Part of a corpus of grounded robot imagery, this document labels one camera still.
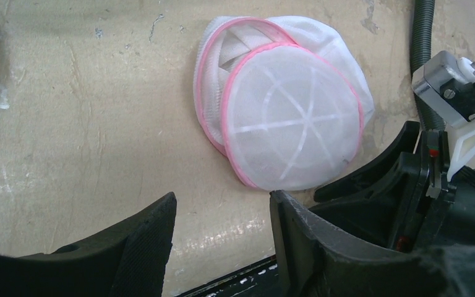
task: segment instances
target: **floor stain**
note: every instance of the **floor stain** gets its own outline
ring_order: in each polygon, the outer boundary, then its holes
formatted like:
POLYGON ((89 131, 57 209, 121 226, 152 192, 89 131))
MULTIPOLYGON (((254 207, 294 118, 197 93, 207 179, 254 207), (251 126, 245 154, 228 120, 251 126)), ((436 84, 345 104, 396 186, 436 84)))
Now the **floor stain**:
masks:
POLYGON ((372 76, 372 69, 370 68, 370 64, 363 54, 357 55, 356 61, 361 67, 361 70, 363 71, 363 74, 365 74, 365 76, 372 76))
POLYGON ((413 9, 412 1, 378 0, 378 2, 386 8, 390 9, 390 11, 392 12, 410 14, 413 9))
POLYGON ((152 42, 152 37, 154 36, 155 24, 163 17, 165 17, 163 14, 158 15, 157 19, 155 19, 154 23, 152 23, 152 29, 150 29, 150 36, 148 38, 150 42, 152 42))
POLYGON ((99 28, 96 28, 95 29, 95 38, 99 39, 101 37, 103 37, 103 31, 99 28))
POLYGON ((374 0, 363 0, 369 6, 367 7, 367 17, 361 20, 361 25, 370 31, 372 34, 378 34, 380 27, 374 23, 372 20, 374 16, 374 0))
POLYGON ((401 79, 400 87, 398 88, 398 96, 400 100, 409 100, 412 97, 411 75, 407 74, 401 79))

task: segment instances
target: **white mesh laundry bag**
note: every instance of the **white mesh laundry bag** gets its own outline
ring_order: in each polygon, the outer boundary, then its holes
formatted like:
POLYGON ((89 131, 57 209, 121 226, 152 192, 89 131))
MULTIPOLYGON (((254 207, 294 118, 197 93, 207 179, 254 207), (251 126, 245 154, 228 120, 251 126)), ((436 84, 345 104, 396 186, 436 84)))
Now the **white mesh laundry bag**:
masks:
POLYGON ((301 190, 338 176, 374 112, 339 34, 306 17, 219 17, 194 74, 198 120, 239 179, 301 190))

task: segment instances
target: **mesh laundry bag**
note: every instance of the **mesh laundry bag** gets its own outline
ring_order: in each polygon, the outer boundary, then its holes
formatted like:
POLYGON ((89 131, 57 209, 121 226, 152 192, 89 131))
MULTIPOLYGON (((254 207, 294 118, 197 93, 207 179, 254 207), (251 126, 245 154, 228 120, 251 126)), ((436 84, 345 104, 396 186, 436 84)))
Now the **mesh laundry bag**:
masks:
POLYGON ((239 179, 261 189, 323 184, 356 155, 374 106, 332 28, 305 17, 220 17, 194 74, 200 124, 239 179))

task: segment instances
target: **pink trim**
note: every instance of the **pink trim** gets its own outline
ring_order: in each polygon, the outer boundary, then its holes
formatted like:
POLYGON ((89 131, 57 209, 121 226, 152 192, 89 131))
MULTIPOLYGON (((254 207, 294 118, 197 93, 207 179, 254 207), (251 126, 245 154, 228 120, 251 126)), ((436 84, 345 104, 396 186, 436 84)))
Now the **pink trim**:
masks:
POLYGON ((219 35, 221 34, 221 32, 223 32, 224 30, 228 29, 229 27, 233 26, 233 25, 236 25, 236 24, 239 24, 239 23, 242 23, 242 22, 257 22, 258 24, 260 25, 266 25, 274 30, 276 30, 277 33, 279 33, 281 35, 281 37, 287 39, 288 41, 290 42, 293 42, 294 44, 296 44, 296 42, 292 39, 292 37, 289 35, 289 33, 287 33, 285 30, 283 30, 280 26, 278 26, 277 24, 274 24, 273 22, 271 21, 268 21, 268 20, 265 20, 265 19, 258 19, 258 18, 255 18, 255 17, 242 17, 242 18, 239 18, 239 19, 235 19, 235 20, 231 20, 225 24, 223 24, 222 26, 220 26, 216 32, 214 32, 214 34, 212 34, 212 36, 210 37, 210 39, 208 40, 207 42, 207 45, 205 46, 205 49, 203 51, 203 54, 201 56, 201 60, 200 60, 200 63, 199 63, 199 69, 197 71, 197 80, 196 80, 196 88, 195 88, 195 100, 197 102, 196 104, 196 107, 197 107, 197 114, 198 114, 198 117, 200 119, 200 124, 201 124, 201 127, 203 128, 203 131, 205 131, 205 134, 207 135, 209 141, 214 145, 214 147, 216 147, 216 149, 218 151, 220 151, 221 154, 223 154, 224 156, 226 156, 226 150, 225 150, 225 147, 223 145, 221 145, 220 143, 218 143, 214 137, 212 137, 210 131, 208 130, 208 124, 207 124, 207 120, 205 119, 205 116, 203 115, 203 100, 201 100, 201 88, 202 88, 202 77, 203 77, 203 68, 205 66, 205 63, 207 62, 207 58, 208 58, 208 52, 210 50, 210 48, 212 47, 212 45, 214 44, 214 42, 216 41, 216 39, 219 37, 219 35))
POLYGON ((353 86, 350 84, 350 82, 341 74, 341 72, 336 69, 332 64, 330 64, 327 60, 324 58, 316 55, 315 53, 309 51, 306 48, 303 48, 299 46, 298 44, 293 44, 293 43, 288 43, 288 42, 276 42, 276 43, 270 43, 268 45, 260 46, 259 48, 251 51, 243 60, 239 62, 239 64, 236 66, 234 70, 232 70, 232 73, 230 73, 230 76, 225 84, 225 89, 223 90, 223 96, 221 98, 221 128, 223 132, 223 143, 225 145, 225 150, 226 150, 226 155, 228 157, 228 160, 230 161, 230 164, 232 165, 232 168, 234 168, 234 171, 236 172, 237 176, 243 182, 246 186, 249 187, 254 187, 258 188, 243 172, 241 167, 237 164, 234 154, 231 150, 231 147, 229 146, 229 137, 228 137, 228 101, 230 98, 230 92, 232 89, 232 86, 234 84, 234 80, 236 79, 236 76, 238 76, 239 71, 243 68, 243 66, 250 60, 252 59, 255 55, 262 53, 264 51, 272 50, 274 48, 277 48, 279 46, 292 46, 294 48, 299 48, 300 50, 304 50, 307 53, 313 54, 314 56, 318 57, 321 61, 323 61, 325 64, 330 66, 349 86, 351 89, 353 95, 356 97, 357 100, 357 110, 359 112, 359 136, 358 136, 358 142, 357 142, 357 148, 356 148, 356 153, 354 156, 357 155, 357 151, 359 150, 359 147, 361 145, 361 140, 362 140, 362 133, 364 129, 364 115, 363 115, 363 108, 361 106, 361 100, 359 99, 359 95, 356 93, 355 89, 353 86))

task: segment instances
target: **concrete floor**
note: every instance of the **concrete floor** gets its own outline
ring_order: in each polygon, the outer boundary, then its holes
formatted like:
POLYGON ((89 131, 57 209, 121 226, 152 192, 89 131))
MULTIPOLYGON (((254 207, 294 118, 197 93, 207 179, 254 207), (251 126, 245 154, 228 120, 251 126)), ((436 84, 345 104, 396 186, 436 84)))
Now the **concrete floor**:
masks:
MULTIPOLYGON (((218 15, 296 14, 335 27, 376 106, 352 171, 417 116, 411 2, 0 0, 10 106, 0 109, 0 254, 53 252, 169 191, 178 216, 163 296, 274 254, 268 193, 238 181, 195 117, 202 32, 218 15)), ((432 49, 475 59, 475 0, 437 1, 432 49)), ((312 191, 296 195, 311 204, 312 191)))

